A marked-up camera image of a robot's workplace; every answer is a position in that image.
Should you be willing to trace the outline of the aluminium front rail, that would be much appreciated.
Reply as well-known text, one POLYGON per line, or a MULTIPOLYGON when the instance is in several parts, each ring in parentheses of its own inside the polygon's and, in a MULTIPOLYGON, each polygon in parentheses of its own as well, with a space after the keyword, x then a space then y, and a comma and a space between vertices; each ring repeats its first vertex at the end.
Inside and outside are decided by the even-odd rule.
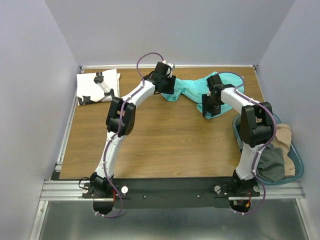
MULTIPOLYGON (((168 189, 164 185, 160 185, 161 189, 141 190, 137 193, 143 198, 148 196, 158 197, 173 197, 177 194, 191 195, 200 198, 205 193, 213 193, 214 196, 228 197, 230 200, 241 199, 244 194, 239 197, 232 197, 229 193, 223 193, 220 188, 215 191, 213 187, 206 189, 191 188, 183 189, 176 187, 168 189)), ((306 197, 304 189, 299 181, 290 182, 284 185, 267 185, 265 186, 267 199, 304 199, 306 197)), ((77 201, 77 200, 93 200, 111 201, 113 193, 108 193, 106 196, 97 193, 88 193, 78 186, 78 182, 74 180, 62 181, 45 181, 42 186, 40 200, 41 201, 77 201)))

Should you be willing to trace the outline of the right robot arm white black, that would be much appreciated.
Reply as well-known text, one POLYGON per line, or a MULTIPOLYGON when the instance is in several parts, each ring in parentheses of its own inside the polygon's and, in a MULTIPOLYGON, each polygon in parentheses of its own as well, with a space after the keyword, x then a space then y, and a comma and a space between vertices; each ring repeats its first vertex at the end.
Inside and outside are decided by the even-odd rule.
POLYGON ((224 84, 219 74, 206 79, 208 93, 201 97, 202 116, 215 117, 227 104, 240 114, 239 136, 243 141, 241 157, 225 190, 231 197, 241 196, 257 184, 257 165, 263 150, 276 136, 276 121, 271 104, 258 102, 224 84))

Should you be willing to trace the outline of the folded white printed t shirt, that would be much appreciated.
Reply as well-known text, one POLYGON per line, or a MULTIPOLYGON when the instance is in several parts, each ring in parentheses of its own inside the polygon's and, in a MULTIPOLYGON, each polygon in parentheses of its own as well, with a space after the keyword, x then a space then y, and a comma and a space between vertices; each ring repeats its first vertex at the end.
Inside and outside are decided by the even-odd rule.
POLYGON ((120 96, 120 76, 117 69, 96 73, 80 73, 77 80, 77 105, 110 102, 120 96))

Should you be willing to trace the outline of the grey t shirt in basket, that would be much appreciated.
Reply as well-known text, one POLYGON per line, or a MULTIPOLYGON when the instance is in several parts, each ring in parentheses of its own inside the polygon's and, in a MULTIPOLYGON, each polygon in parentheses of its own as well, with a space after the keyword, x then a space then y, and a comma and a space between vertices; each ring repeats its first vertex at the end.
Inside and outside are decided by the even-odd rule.
POLYGON ((278 182, 285 177, 285 160, 283 150, 268 144, 262 151, 257 164, 257 175, 269 182, 278 182))

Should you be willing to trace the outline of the aluminium left side rail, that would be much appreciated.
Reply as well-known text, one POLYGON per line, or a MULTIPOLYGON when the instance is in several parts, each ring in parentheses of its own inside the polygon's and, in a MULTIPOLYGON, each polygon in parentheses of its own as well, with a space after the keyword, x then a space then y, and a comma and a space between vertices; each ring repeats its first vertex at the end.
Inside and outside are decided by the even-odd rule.
POLYGON ((77 95, 75 95, 71 109, 70 109, 69 117, 67 120, 64 134, 63 134, 62 142, 61 142, 61 145, 59 148, 57 160, 55 163, 54 172, 60 172, 62 169, 62 165, 63 165, 63 161, 64 161, 64 157, 65 157, 66 147, 67 147, 67 143, 68 143, 68 139, 69 139, 69 135, 70 135, 70 130, 71 130, 76 106, 77 106, 77 95))

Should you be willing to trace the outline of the beige t shirt in basket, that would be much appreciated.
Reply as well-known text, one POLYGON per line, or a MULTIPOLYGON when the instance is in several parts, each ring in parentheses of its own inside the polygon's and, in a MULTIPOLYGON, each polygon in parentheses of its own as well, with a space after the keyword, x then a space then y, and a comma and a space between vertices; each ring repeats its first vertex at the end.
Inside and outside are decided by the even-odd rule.
POLYGON ((284 158, 284 175, 286 177, 294 176, 296 168, 293 160, 289 157, 289 151, 292 143, 292 130, 287 124, 280 123, 276 125, 276 135, 272 144, 276 148, 280 148, 284 158))

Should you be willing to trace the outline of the teal t shirt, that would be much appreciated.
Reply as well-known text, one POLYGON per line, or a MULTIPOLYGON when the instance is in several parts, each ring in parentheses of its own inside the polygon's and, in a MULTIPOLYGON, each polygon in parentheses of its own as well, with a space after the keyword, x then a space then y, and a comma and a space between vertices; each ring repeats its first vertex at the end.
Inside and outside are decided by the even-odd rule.
MULTIPOLYGON (((209 93, 207 79, 216 74, 216 72, 212 72, 208 76, 197 80, 181 80, 177 78, 175 80, 173 94, 163 93, 162 96, 169 102, 175 102, 180 95, 184 95, 195 102, 197 109, 202 112, 202 95, 207 95, 209 93)), ((221 106, 221 113, 216 116, 219 117, 231 109, 234 109, 240 114, 243 107, 251 105, 250 102, 239 96, 239 94, 243 95, 245 91, 245 88, 242 85, 242 78, 231 72, 220 72, 218 75, 224 85, 231 84, 233 87, 226 88, 221 92, 221 99, 224 104, 221 106)))

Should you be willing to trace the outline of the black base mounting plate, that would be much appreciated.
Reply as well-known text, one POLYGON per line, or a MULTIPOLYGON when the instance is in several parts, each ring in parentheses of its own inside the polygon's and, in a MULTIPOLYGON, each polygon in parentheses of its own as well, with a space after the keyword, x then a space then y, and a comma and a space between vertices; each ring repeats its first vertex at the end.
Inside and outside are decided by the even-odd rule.
POLYGON ((246 204, 260 196, 256 180, 223 177, 106 178, 93 175, 78 183, 93 209, 109 213, 115 209, 229 208, 247 212, 246 204))

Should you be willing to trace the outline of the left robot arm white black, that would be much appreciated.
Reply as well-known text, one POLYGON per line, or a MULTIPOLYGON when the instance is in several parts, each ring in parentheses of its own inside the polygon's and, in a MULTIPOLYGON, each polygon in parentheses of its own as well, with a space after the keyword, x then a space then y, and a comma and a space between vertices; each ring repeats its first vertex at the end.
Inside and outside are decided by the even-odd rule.
POLYGON ((156 93, 172 95, 176 77, 173 75, 175 65, 159 61, 155 69, 127 95, 114 97, 106 118, 107 134, 101 159, 89 178, 90 187, 101 198, 107 197, 114 189, 112 177, 115 164, 126 136, 135 125, 136 110, 148 97, 156 93))

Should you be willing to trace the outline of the teal plastic laundry basket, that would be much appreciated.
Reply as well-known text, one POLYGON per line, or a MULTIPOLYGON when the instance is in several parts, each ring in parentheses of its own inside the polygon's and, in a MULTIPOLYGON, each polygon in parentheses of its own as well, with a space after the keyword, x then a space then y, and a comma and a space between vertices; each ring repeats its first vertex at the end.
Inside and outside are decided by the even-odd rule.
MULTIPOLYGON (((274 118, 275 118, 275 121, 277 124, 283 124, 276 115, 274 116, 274 118)), ((284 178, 282 180, 279 180, 277 182, 270 182, 267 180, 263 180, 259 177, 265 185, 279 186, 279 185, 288 184, 288 183, 291 183, 293 181, 298 180, 303 175, 304 164, 303 164, 303 161, 301 160, 301 157, 299 156, 299 154, 298 154, 298 152, 292 142, 291 142, 290 151, 288 153, 288 156, 292 159, 292 161, 294 163, 295 175, 294 176, 284 176, 284 178)))

